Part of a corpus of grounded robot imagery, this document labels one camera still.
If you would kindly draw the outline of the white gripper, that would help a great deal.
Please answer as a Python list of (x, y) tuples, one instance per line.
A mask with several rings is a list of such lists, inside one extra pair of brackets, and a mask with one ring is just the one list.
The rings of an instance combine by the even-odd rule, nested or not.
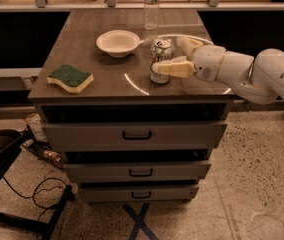
[(161, 75), (178, 78), (195, 77), (206, 82), (215, 82), (226, 49), (221, 46), (203, 45), (201, 41), (186, 36), (176, 38), (177, 45), (186, 56), (191, 56), (192, 62), (186, 56), (155, 62), (151, 69)]

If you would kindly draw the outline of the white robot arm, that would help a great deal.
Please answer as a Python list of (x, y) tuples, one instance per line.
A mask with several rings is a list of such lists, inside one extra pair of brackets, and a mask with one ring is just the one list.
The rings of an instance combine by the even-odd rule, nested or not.
[(155, 62), (151, 69), (162, 75), (227, 85), (239, 97), (257, 104), (284, 100), (284, 52), (266, 49), (257, 56), (232, 52), (214, 44), (178, 37), (184, 54)]

